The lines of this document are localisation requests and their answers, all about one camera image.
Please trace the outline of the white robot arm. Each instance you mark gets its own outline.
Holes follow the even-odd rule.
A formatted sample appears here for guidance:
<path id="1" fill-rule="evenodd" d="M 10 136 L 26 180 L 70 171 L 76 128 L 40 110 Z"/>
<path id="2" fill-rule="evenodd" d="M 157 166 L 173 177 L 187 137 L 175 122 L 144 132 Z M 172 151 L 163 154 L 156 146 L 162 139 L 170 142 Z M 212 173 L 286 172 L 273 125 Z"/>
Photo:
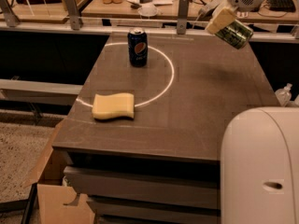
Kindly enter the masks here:
<path id="1" fill-rule="evenodd" d="M 299 224 L 299 109 L 278 107 L 234 117 L 221 144 L 221 224 Z"/>

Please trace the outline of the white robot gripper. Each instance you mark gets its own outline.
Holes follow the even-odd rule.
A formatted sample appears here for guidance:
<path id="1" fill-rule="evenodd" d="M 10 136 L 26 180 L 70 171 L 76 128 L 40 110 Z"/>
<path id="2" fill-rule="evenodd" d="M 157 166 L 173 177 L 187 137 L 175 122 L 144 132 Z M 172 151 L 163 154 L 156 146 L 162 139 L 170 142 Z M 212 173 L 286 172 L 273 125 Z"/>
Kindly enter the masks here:
<path id="1" fill-rule="evenodd" d="M 228 0 L 233 6 L 237 7 L 239 11 L 252 11 L 259 8 L 264 0 Z M 214 35 L 219 30 L 231 24 L 235 20 L 235 12 L 228 7 L 215 10 L 212 19 L 206 26 L 206 30 Z"/>

